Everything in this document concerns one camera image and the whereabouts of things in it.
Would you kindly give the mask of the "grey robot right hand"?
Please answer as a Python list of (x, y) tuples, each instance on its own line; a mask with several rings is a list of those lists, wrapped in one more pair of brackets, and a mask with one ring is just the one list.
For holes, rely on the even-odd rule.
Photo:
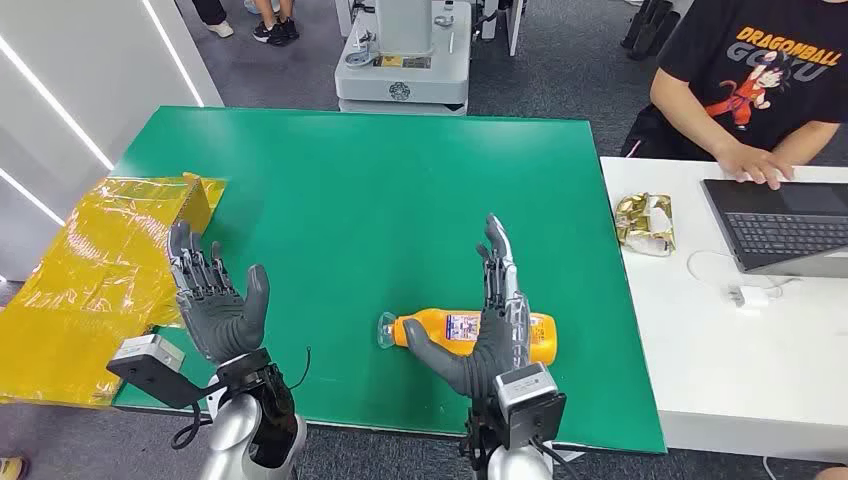
[(496, 215), (486, 217), (488, 247), (477, 251), (483, 260), (483, 306), (480, 330), (471, 354), (462, 356), (433, 342), (415, 318), (403, 321), (408, 349), (458, 394), (485, 399), (496, 376), (529, 363), (529, 314), (520, 291), (517, 266), (505, 228)]

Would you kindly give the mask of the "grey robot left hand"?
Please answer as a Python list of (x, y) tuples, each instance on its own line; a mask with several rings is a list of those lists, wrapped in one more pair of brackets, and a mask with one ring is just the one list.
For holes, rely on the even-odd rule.
[(185, 220), (170, 227), (166, 256), (183, 323), (204, 358), (220, 365), (260, 348), (270, 297), (262, 265), (248, 268), (246, 294), (241, 295), (220, 255), (220, 243), (214, 241), (206, 254), (200, 234)]

